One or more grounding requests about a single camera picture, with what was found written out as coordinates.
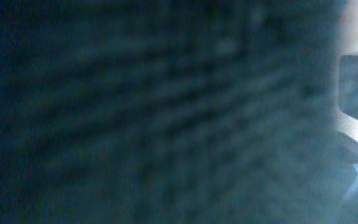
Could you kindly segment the black t-shirt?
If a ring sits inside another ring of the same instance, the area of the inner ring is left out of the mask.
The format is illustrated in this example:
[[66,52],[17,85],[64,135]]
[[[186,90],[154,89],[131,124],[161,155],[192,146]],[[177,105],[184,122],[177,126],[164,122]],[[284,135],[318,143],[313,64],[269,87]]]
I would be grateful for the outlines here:
[[358,223],[347,1],[0,1],[0,223]]

